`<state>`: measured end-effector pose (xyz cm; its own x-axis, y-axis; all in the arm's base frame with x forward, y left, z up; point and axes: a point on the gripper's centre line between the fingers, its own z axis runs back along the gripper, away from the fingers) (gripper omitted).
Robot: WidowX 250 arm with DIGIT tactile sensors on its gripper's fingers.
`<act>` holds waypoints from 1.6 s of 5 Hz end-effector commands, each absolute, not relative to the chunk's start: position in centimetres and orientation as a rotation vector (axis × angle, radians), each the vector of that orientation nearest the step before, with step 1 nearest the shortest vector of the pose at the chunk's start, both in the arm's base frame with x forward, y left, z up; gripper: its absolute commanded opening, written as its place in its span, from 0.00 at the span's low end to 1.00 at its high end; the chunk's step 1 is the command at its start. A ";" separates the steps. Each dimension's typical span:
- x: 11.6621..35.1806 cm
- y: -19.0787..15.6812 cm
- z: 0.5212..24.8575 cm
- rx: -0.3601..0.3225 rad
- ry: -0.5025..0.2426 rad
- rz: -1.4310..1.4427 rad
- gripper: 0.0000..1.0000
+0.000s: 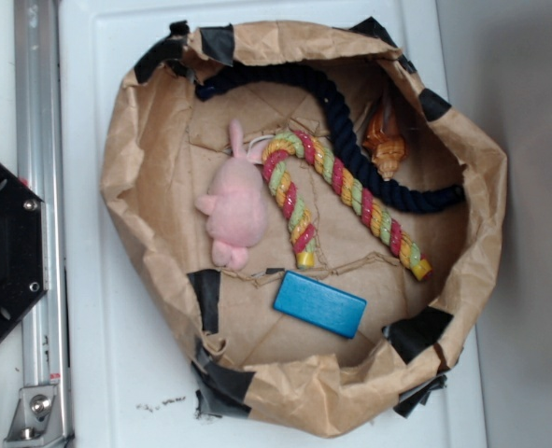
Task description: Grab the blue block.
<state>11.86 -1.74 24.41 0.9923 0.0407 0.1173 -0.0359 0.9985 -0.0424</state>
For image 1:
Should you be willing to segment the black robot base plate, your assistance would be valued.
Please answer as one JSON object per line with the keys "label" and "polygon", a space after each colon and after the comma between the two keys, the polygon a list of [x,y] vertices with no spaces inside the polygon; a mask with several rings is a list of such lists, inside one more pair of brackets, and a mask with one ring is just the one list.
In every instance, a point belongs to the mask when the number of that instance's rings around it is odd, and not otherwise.
{"label": "black robot base plate", "polygon": [[0,163],[0,342],[46,292],[42,201]]}

